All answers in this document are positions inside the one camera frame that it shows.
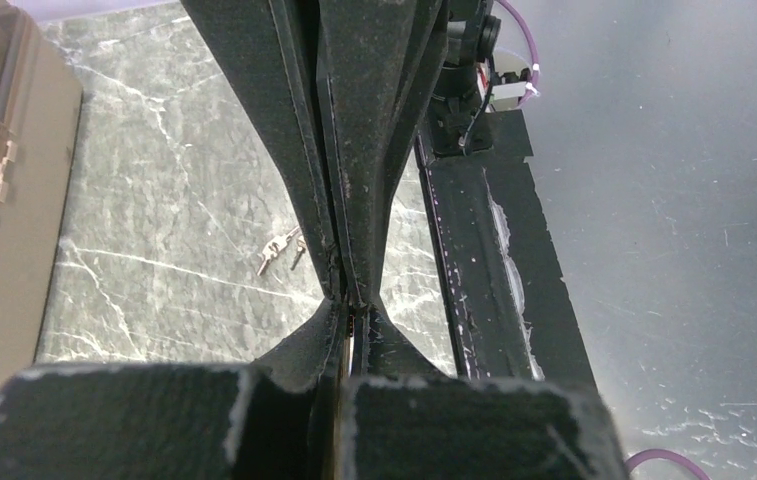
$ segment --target black cable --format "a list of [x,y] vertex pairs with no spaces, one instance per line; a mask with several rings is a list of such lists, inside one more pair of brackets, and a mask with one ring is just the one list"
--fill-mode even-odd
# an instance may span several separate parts
[[496,83],[496,62],[493,57],[487,58],[487,64],[490,67],[490,78],[487,79],[487,91],[484,92],[484,98],[481,100],[481,106],[478,107],[478,111],[475,112],[475,116],[472,117],[472,122],[466,127],[466,133],[463,134],[460,141],[460,148],[463,149],[463,155],[468,155],[467,148],[469,147],[469,136],[472,134],[472,129],[475,128],[475,123],[478,121],[478,117],[484,114],[487,110],[487,106],[490,105],[490,98],[493,96],[493,85]]

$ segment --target gray metal surface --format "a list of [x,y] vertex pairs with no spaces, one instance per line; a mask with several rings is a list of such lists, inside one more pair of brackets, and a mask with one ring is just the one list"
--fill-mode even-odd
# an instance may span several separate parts
[[757,2],[514,4],[530,163],[625,449],[757,478]]

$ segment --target purple cable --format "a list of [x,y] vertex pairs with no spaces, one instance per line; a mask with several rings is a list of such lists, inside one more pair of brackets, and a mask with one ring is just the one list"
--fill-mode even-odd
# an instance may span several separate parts
[[[505,10],[508,11],[508,13],[510,13],[514,20],[516,20],[516,24],[519,25],[519,28],[522,30],[522,34],[525,35],[525,41],[528,42],[528,49],[531,50],[531,84],[537,86],[537,80],[540,77],[540,71],[535,70],[534,65],[538,65],[539,68],[540,62],[537,58],[537,44],[534,43],[534,37],[531,36],[531,29],[528,28],[528,24],[525,23],[525,19],[522,18],[522,15],[520,15],[515,8],[513,8],[513,5],[511,5],[508,0],[496,1],[499,2],[499,5],[504,7]],[[522,95],[522,98],[520,98],[519,102],[516,104],[516,108],[521,107],[522,104],[525,103],[529,98],[531,98],[531,91],[526,90],[525,94]]]
[[640,453],[635,453],[631,456],[631,458],[625,461],[625,468],[630,474],[641,463],[645,462],[646,460],[654,460],[656,458],[669,460],[670,462],[676,463],[686,468],[687,471],[692,473],[693,476],[698,478],[699,480],[711,480],[711,478],[708,477],[708,474],[705,473],[704,470],[699,468],[698,465],[675,452],[664,450],[663,448],[650,448],[649,450],[643,450]]

